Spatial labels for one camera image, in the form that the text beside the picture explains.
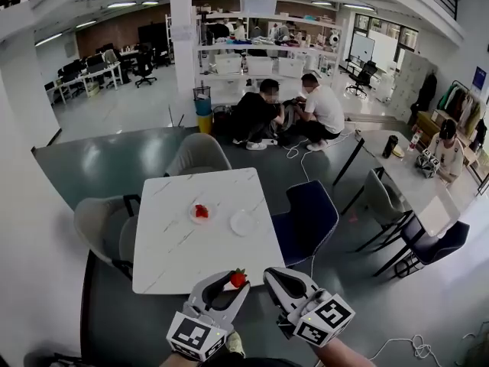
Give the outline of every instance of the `navy blue chair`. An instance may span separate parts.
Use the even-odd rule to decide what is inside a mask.
[[[447,230],[442,238],[432,237],[426,233],[419,220],[414,216],[400,233],[400,237],[406,246],[375,275],[389,268],[408,250],[411,250],[394,267],[396,275],[400,278],[409,276],[414,273],[414,271],[411,272],[411,269],[416,268],[419,263],[430,265],[459,250],[467,241],[469,230],[468,224],[457,222]],[[405,268],[399,270],[398,267],[401,265]]]
[[[283,260],[297,265],[318,252],[338,225],[338,211],[317,180],[289,188],[290,211],[272,216]]]

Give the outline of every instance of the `white tile floor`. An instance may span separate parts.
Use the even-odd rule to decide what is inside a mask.
[[[86,94],[82,93],[75,99],[68,99],[66,106],[62,103],[56,104],[54,113],[63,131],[55,143],[167,127],[171,125],[169,105],[172,105],[173,121],[178,124],[182,112],[179,112],[176,106],[175,66],[160,67],[154,70],[154,76],[158,81],[152,86],[145,83],[138,89],[134,84],[134,77],[130,76],[133,82],[119,86],[118,90],[113,87],[103,89],[92,98],[87,98]],[[299,92],[300,81],[294,80],[294,83],[296,91]],[[346,93],[346,86],[352,83],[348,74],[343,73],[334,85],[334,90],[347,116],[355,120],[355,115],[392,115],[387,106],[375,99],[373,91],[367,91],[366,99]],[[212,82],[213,89],[218,86],[216,81]],[[217,91],[212,94],[214,94],[213,98],[218,96]],[[238,93],[229,95],[226,99],[239,100],[240,98]],[[191,124],[192,119],[183,120],[183,125]]]

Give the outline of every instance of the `gray chair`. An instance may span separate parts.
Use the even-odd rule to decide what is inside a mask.
[[[365,179],[364,186],[342,212],[343,215],[356,201],[360,194],[364,192],[365,200],[368,207],[371,209],[374,219],[382,227],[382,230],[376,234],[375,237],[357,248],[356,252],[361,251],[373,241],[380,238],[392,226],[396,226],[394,231],[392,231],[392,233],[386,238],[385,242],[387,242],[393,235],[400,231],[402,225],[406,222],[410,214],[410,211],[405,208],[394,189],[389,185],[382,183],[376,171],[379,173],[382,172],[379,169],[370,170],[367,178]]]
[[[90,250],[103,262],[119,269],[132,280],[132,262],[138,217],[134,215],[131,200],[141,204],[137,195],[114,196],[105,199],[87,198],[75,208],[75,230]],[[118,240],[119,258],[111,258],[108,253],[105,233],[108,223],[119,210],[126,209],[129,219],[122,226]]]
[[[224,151],[211,135],[194,133],[182,141],[165,176],[201,174],[231,169]]]

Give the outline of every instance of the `marble tabletop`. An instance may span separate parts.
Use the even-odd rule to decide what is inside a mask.
[[[404,158],[392,154],[388,159],[382,156],[390,135],[399,138],[399,146],[404,150]],[[435,176],[425,178],[414,163],[419,151],[408,151],[410,141],[396,131],[366,131],[361,133],[364,148],[370,152],[402,193],[419,222],[430,236],[438,236],[455,224],[460,210],[443,180]]]
[[[205,224],[189,208],[215,207]],[[230,219],[245,210],[254,232],[236,235]],[[260,179],[254,168],[146,180],[134,248],[132,289],[137,294],[189,294],[211,274],[245,268],[251,286],[270,266],[284,267]]]

